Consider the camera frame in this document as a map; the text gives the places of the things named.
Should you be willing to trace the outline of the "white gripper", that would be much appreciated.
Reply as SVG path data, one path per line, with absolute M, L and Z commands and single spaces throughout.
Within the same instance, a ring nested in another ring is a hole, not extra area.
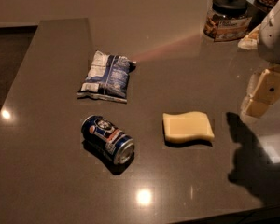
M 280 0 L 267 14 L 259 28 L 260 58 L 277 63 L 251 76 L 241 105 L 245 116 L 260 118 L 280 99 Z

